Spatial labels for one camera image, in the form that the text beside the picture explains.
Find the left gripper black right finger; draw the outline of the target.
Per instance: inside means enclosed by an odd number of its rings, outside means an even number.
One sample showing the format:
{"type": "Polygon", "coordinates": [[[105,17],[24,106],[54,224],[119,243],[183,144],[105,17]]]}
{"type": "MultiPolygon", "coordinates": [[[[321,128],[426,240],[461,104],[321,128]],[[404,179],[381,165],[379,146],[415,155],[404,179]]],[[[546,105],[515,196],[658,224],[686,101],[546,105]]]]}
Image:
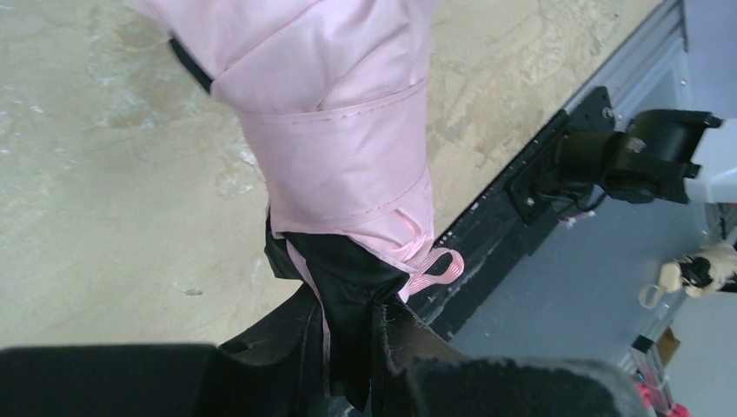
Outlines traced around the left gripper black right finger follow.
{"type": "Polygon", "coordinates": [[[372,323],[374,416],[647,416],[633,380],[601,361],[469,357],[398,297],[372,323]]]}

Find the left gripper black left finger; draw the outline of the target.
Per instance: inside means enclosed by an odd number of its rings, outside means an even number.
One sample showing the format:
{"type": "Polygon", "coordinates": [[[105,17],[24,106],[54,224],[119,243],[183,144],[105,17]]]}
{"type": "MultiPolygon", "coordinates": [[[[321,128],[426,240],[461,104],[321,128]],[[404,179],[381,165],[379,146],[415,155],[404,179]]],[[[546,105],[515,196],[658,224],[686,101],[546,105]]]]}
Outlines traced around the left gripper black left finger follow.
{"type": "Polygon", "coordinates": [[[308,285],[218,349],[241,366],[246,416],[326,416],[322,308],[308,285]]]}

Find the pink umbrella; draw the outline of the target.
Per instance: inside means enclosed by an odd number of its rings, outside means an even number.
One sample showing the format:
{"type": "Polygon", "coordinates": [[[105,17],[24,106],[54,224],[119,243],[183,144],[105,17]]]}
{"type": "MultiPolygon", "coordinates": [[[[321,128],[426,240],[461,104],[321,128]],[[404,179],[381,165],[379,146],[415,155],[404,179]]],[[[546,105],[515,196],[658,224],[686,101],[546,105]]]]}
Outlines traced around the pink umbrella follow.
{"type": "Polygon", "coordinates": [[[265,252],[322,309],[325,390],[363,409],[376,306],[464,269],[434,245],[434,1],[133,1],[236,114],[262,172],[265,252]]]}

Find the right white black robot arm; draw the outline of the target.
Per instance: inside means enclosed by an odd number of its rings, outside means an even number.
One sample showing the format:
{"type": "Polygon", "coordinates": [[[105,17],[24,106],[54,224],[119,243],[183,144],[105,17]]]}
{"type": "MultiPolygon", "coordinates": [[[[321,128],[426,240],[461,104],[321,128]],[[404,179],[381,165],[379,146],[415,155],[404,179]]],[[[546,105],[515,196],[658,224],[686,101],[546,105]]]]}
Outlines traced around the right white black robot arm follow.
{"type": "Polygon", "coordinates": [[[535,191],[590,211],[583,195],[594,187],[631,204],[734,203],[736,121],[707,111],[651,109],[624,130],[563,132],[535,191]]]}

